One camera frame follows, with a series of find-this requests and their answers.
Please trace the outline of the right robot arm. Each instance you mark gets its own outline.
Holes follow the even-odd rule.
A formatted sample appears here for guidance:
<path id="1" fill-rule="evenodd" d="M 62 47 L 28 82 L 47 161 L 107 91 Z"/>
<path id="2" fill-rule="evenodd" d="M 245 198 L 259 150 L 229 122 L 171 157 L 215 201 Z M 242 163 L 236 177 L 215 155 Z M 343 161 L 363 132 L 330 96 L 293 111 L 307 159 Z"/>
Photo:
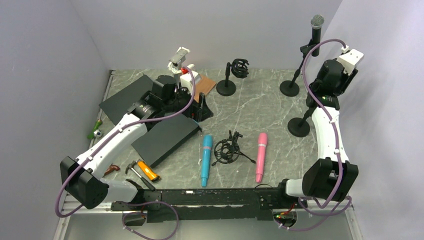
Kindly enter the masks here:
<path id="1" fill-rule="evenodd" d="M 307 112 L 304 117 L 291 119 L 287 128 L 296 137 L 305 137 L 310 132 L 307 118 L 311 118 L 317 137 L 317 161 L 301 179 L 286 179 L 284 189 L 275 194 L 276 203 L 289 207 L 295 197 L 314 197 L 341 202 L 353 186 L 359 169 L 349 162 L 344 150 L 339 127 L 340 104 L 338 96 L 343 94 L 358 73 L 360 57 L 338 57 L 326 60 L 315 80 L 306 83 Z"/>

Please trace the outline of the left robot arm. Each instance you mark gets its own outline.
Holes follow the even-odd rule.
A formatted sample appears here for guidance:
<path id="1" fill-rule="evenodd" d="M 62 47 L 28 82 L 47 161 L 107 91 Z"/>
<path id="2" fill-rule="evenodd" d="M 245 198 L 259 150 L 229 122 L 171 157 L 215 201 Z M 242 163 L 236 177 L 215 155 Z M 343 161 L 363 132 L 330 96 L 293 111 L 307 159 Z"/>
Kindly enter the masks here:
<path id="1" fill-rule="evenodd" d="M 194 100 L 196 75 L 188 71 L 189 81 L 178 83 L 173 76 L 160 75 L 152 80 L 150 90 L 131 104 L 115 127 L 77 158 L 65 157 L 60 162 L 62 186 L 80 205 L 93 209 L 102 202 L 120 201 L 131 210 L 139 209 L 144 196 L 141 187 L 129 180 L 105 179 L 104 174 L 117 156 L 144 135 L 153 141 L 151 132 L 162 123 L 184 116 L 193 123 L 204 120 Z"/>

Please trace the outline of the dark grey rack unit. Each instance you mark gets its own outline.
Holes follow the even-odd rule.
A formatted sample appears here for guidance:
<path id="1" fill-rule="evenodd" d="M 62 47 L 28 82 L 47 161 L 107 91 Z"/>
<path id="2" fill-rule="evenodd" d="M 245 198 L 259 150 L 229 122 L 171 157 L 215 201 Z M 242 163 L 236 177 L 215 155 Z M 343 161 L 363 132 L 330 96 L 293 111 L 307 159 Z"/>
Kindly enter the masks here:
<path id="1" fill-rule="evenodd" d="M 141 76 L 118 93 L 99 104 L 114 125 L 118 124 L 127 109 L 151 90 L 153 80 Z M 151 168 L 157 167 L 170 154 L 196 135 L 201 127 L 194 120 L 179 114 L 158 122 L 146 134 L 135 140 L 131 146 Z"/>

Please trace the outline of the blue microphone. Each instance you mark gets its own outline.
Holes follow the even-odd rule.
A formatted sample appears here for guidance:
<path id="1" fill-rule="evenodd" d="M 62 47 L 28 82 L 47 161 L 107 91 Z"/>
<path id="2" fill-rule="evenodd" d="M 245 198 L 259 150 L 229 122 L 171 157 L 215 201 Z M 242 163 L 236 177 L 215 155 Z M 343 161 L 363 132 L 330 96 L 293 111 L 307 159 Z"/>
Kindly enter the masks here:
<path id="1" fill-rule="evenodd" d="M 213 137 L 210 134 L 205 135 L 203 137 L 203 142 L 202 142 L 202 161 L 201 161 L 201 172 L 200 172 L 200 180 L 201 180 L 202 187 L 206 187 L 208 184 L 212 146 L 213 146 Z"/>

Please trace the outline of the pink microphone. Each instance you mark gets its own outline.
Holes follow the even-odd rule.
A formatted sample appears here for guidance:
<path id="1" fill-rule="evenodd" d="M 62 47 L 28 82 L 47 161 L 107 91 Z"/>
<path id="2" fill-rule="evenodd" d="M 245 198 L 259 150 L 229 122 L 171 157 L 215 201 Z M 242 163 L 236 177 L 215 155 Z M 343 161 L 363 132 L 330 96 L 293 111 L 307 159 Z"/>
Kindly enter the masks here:
<path id="1" fill-rule="evenodd" d="M 258 136 L 257 142 L 257 157 L 256 157 L 256 169 L 255 169 L 255 181 L 257 183 L 262 182 L 262 178 L 264 175 L 264 165 L 266 158 L 266 148 L 268 144 L 268 134 L 265 132 L 261 132 Z"/>

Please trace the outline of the black tripod shock-mount stand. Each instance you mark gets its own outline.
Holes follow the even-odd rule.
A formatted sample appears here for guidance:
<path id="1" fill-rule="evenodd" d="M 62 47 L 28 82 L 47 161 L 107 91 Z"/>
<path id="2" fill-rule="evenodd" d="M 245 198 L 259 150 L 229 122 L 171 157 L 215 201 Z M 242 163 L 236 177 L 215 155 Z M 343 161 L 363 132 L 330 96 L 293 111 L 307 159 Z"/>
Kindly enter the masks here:
<path id="1" fill-rule="evenodd" d="M 240 134 L 238 131 L 235 131 L 234 133 L 229 131 L 228 138 L 220 140 L 215 145 L 213 149 L 215 161 L 211 164 L 211 166 L 215 166 L 217 163 L 231 164 L 235 162 L 240 156 L 247 158 L 253 164 L 255 164 L 256 161 L 244 154 L 240 149 L 238 140 L 242 137 L 243 135 Z"/>

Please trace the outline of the round-base stand with shock mount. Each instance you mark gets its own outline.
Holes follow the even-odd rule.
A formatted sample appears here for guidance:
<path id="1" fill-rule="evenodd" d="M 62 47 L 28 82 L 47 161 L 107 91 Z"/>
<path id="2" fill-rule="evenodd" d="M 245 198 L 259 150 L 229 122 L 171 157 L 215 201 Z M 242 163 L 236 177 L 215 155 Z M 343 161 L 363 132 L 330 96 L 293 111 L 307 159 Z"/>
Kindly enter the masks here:
<path id="1" fill-rule="evenodd" d="M 219 81 L 216 85 L 216 91 L 221 96 L 231 96 L 236 92 L 236 85 L 229 79 L 232 73 L 238 79 L 245 79 L 249 74 L 249 61 L 243 58 L 236 58 L 232 62 L 226 63 L 225 79 Z"/>

